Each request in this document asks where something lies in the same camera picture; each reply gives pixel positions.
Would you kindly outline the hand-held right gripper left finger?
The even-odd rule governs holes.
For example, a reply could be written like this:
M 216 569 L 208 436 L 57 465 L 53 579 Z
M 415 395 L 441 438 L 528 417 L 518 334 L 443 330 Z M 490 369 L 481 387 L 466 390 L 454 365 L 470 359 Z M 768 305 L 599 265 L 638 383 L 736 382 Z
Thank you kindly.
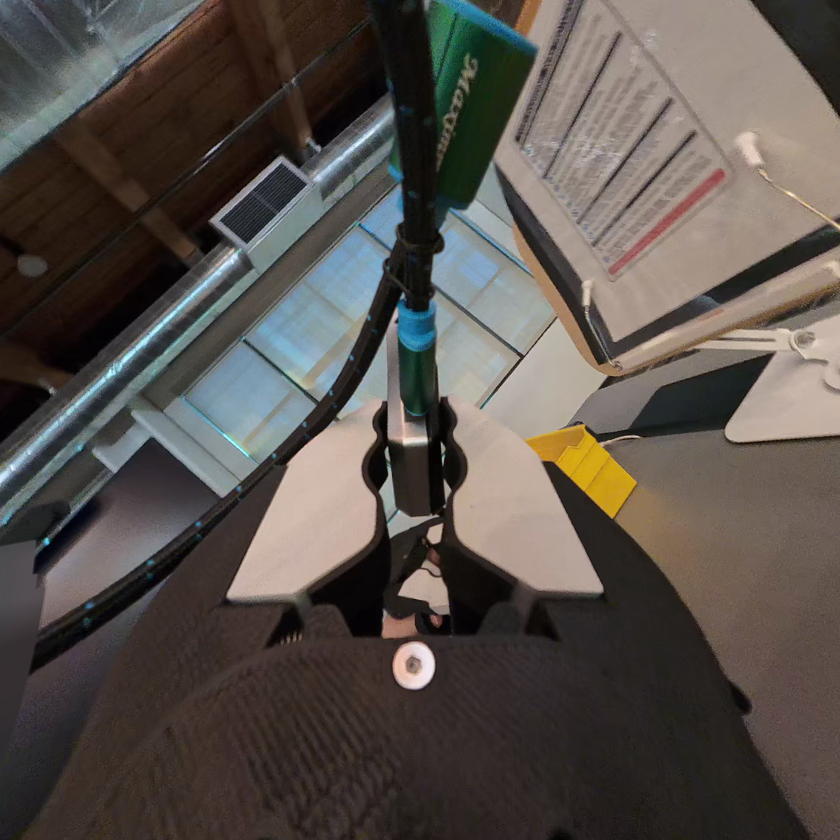
M 386 403 L 369 401 L 287 465 L 232 580 L 230 603 L 301 603 L 369 560 L 385 537 L 374 462 Z

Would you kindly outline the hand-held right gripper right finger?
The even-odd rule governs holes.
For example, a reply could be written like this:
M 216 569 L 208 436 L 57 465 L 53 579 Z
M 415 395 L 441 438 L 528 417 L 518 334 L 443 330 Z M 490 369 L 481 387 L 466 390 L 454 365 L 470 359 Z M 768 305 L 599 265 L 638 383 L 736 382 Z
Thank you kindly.
M 452 601 L 597 599 L 604 585 L 540 457 L 466 400 L 441 404 Z

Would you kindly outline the yellow plastic bin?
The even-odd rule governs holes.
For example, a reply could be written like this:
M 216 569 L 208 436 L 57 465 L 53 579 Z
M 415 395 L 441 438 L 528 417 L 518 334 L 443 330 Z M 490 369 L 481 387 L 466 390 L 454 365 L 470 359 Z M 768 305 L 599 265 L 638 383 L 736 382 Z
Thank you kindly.
M 611 519 L 637 486 L 635 478 L 596 441 L 585 425 L 529 437 L 526 444 L 543 462 L 555 464 Z

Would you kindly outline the white vent grille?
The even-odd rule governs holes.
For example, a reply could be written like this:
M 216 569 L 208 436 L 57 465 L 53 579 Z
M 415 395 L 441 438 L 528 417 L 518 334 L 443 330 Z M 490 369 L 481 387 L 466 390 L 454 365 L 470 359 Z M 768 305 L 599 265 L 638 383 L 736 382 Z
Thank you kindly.
M 314 181 L 285 156 L 276 158 L 209 220 L 253 270 L 265 273 L 326 211 Z

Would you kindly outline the silver ventilation duct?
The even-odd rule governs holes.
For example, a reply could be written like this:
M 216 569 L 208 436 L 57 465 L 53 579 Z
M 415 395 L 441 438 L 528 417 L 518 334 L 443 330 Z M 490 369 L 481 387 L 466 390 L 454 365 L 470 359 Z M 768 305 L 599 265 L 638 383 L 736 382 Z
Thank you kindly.
M 257 248 L 301 223 L 287 244 L 294 245 L 383 162 L 394 131 L 392 101 L 383 96 L 304 165 L 309 191 L 275 216 L 256 246 L 231 238 L 216 246 L 7 439 L 2 526 L 278 261 L 279 246 L 271 245 L 265 265 L 255 267 Z

